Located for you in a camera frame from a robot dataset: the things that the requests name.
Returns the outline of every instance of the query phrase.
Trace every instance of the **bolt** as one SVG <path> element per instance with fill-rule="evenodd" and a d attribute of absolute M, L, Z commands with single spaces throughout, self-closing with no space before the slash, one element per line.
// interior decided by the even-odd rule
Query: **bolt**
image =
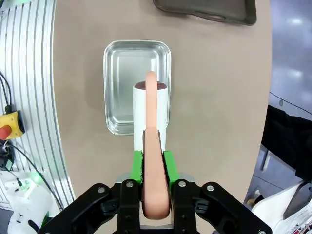
<path fill-rule="evenodd" d="M 97 192 L 99 194 L 102 194 L 103 192 L 105 192 L 105 189 L 103 187 L 99 187 L 99 189 L 97 190 Z"/>
<path fill-rule="evenodd" d="M 215 190 L 215 188 L 214 188 L 212 185 L 208 185 L 208 186 L 207 186 L 207 190 L 208 190 L 209 192 L 212 192 L 213 190 Z"/>
<path fill-rule="evenodd" d="M 129 182 L 127 182 L 126 186 L 127 186 L 128 188 L 132 188 L 132 187 L 133 187 L 133 183 L 132 183 L 131 181 L 129 181 Z"/>
<path fill-rule="evenodd" d="M 126 215 L 126 216 L 125 216 L 125 219 L 126 219 L 127 221 L 131 220 L 131 215 Z"/>
<path fill-rule="evenodd" d="M 185 187 L 185 186 L 186 186 L 186 183 L 185 183 L 184 181 L 180 181 L 180 182 L 179 182 L 179 186 L 180 186 L 180 187 Z"/>

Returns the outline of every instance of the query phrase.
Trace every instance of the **beige tabletop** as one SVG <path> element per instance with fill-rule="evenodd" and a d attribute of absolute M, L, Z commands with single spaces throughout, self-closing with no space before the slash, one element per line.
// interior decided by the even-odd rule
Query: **beige tabletop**
<path fill-rule="evenodd" d="M 243 201 L 257 159 L 272 61 L 269 0 L 257 23 L 238 26 L 157 10 L 151 0 L 65 0 L 56 4 L 54 88 L 62 146 L 75 195 L 112 186 L 132 166 L 133 137 L 105 123 L 103 53 L 120 39 L 152 39 L 172 53 L 166 149 L 198 185 L 218 182 Z M 163 224 L 168 220 L 143 224 Z M 102 226 L 110 233 L 115 222 Z M 202 220 L 198 230 L 213 228 Z"/>

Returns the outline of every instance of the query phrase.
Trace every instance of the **dark tray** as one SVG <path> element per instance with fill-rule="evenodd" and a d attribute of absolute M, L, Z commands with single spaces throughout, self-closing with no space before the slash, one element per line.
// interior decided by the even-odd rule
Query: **dark tray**
<path fill-rule="evenodd" d="M 254 25 L 255 0 L 153 0 L 165 12 L 182 13 L 217 22 Z"/>

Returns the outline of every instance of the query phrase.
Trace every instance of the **black cable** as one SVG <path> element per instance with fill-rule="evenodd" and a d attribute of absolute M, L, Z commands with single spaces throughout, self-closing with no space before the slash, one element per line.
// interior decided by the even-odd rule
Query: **black cable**
<path fill-rule="evenodd" d="M 17 151 L 19 151 L 26 159 L 27 161 L 34 167 L 34 169 L 36 170 L 36 172 L 40 175 L 41 179 L 43 180 L 43 182 L 45 183 L 45 185 L 48 187 L 48 189 L 50 190 L 50 192 L 52 193 L 53 197 L 55 198 L 55 200 L 57 201 L 59 207 L 61 208 L 61 210 L 64 210 L 61 202 L 59 201 L 59 199 L 57 198 L 55 192 L 51 189 L 50 185 L 48 184 L 48 182 L 46 181 L 46 179 L 44 178 L 44 176 L 38 171 L 37 167 L 33 164 L 33 162 L 29 159 L 29 157 L 27 157 L 27 155 L 20 150 L 18 147 L 16 147 L 15 145 L 11 145 L 9 143 L 7 143 L 8 147 L 12 147 L 14 149 L 16 149 Z"/>
<path fill-rule="evenodd" d="M 6 167 L 0 167 L 0 169 L 3 170 L 3 171 L 7 171 L 7 172 L 11 173 L 12 175 L 14 175 L 14 177 L 16 179 L 18 179 L 18 177 L 13 172 L 11 172 L 9 169 L 7 169 Z"/>
<path fill-rule="evenodd" d="M 3 75 L 3 73 L 1 71 L 0 71 L 0 78 L 1 78 L 1 85 L 2 85 L 2 88 L 3 88 L 3 93 L 4 93 L 6 105 L 7 106 L 8 105 L 12 105 L 11 88 L 10 88 L 10 85 L 9 85 L 8 81 L 6 80 L 6 78 L 4 77 L 4 75 Z M 8 97 L 7 97 L 6 92 L 5 92 L 5 87 L 4 87 L 3 80 L 4 80 L 5 84 L 6 84 L 6 86 L 8 86 L 10 102 L 8 101 Z"/>
<path fill-rule="evenodd" d="M 277 97 L 277 98 L 279 98 L 279 99 L 283 100 L 284 102 L 287 102 L 288 104 L 293 105 L 293 106 L 295 106 L 295 107 L 297 107 L 297 108 L 299 108 L 299 109 L 301 109 L 301 110 L 303 110 L 303 111 L 305 111 L 305 112 L 309 113 L 310 115 L 312 115 L 312 113 L 311 113 L 311 112 L 309 112 L 309 111 L 307 111 L 307 110 L 303 109 L 302 107 L 297 106 L 297 105 L 295 105 L 295 104 L 292 104 L 291 102 L 289 102 L 289 101 L 286 101 L 286 100 L 282 99 L 281 97 L 279 97 L 279 96 L 275 95 L 275 94 L 274 94 L 274 93 L 272 93 L 272 92 L 270 92 L 270 94 L 272 94 L 273 96 L 275 96 L 275 97 Z"/>
<path fill-rule="evenodd" d="M 16 181 L 18 182 L 19 186 L 23 186 L 22 182 L 20 181 L 20 178 L 18 178 L 13 172 L 11 172 L 9 169 L 7 169 L 6 167 L 0 167 L 1 170 L 7 171 L 9 173 L 11 173 L 15 178 Z"/>

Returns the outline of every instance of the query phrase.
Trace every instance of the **metal tray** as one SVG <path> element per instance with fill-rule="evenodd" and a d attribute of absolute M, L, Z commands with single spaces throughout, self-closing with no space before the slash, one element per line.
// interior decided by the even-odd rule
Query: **metal tray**
<path fill-rule="evenodd" d="M 153 0 L 166 12 L 183 13 L 218 22 L 254 25 L 257 21 L 255 0 Z"/>
<path fill-rule="evenodd" d="M 106 47 L 103 59 L 107 127 L 116 135 L 132 135 L 132 87 L 144 81 L 148 71 L 156 72 L 157 80 L 168 86 L 170 102 L 170 49 L 160 41 L 118 40 Z"/>

